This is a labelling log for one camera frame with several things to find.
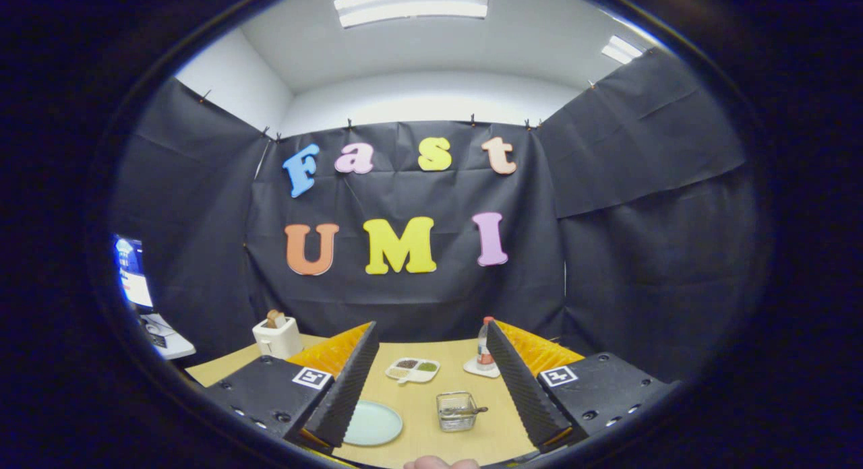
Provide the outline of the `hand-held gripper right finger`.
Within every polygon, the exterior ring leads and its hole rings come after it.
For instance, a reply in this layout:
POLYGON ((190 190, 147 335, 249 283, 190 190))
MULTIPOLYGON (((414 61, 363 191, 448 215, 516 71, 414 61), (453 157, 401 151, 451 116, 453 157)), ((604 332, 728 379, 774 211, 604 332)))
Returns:
POLYGON ((487 347, 542 453, 620 424, 675 389, 609 352, 581 356, 508 323, 486 327, 487 347))

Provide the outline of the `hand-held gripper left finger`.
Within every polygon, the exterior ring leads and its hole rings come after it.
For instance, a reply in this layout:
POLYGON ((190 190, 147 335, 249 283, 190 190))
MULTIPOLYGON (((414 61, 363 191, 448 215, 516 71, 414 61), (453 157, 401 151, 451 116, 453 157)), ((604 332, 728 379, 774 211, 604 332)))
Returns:
POLYGON ((259 356, 204 393, 271 438, 333 449, 343 443, 378 348, 376 322, 367 322, 288 359, 259 356))

